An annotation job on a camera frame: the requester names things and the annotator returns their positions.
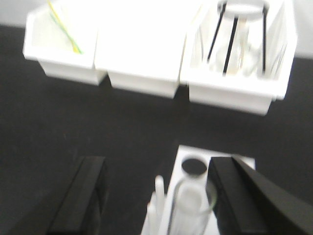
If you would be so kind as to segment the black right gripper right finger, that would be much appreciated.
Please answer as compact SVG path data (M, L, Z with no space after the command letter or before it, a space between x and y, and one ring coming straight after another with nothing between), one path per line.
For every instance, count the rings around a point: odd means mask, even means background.
M236 157L213 157L214 214L222 235L311 235L313 207Z

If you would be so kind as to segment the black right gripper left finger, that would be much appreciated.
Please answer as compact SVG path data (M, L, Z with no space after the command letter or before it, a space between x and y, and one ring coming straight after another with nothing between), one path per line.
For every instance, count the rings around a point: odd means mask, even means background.
M2 235L97 235L107 202L105 157L79 157L61 175L21 176L1 190Z

